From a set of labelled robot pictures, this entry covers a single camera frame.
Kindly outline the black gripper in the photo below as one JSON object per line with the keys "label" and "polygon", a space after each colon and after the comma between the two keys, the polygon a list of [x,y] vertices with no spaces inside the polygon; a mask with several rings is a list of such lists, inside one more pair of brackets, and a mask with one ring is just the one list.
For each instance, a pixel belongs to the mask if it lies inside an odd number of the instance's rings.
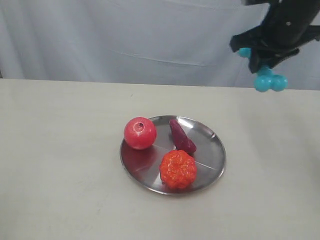
{"label": "black gripper", "polygon": [[251,48],[248,68],[252,74],[262,67],[274,68],[296,56],[299,47],[320,40],[320,27],[312,25],[320,12],[318,0],[245,1],[246,5],[263,3],[269,3],[269,8],[261,24],[230,40],[233,52]]}

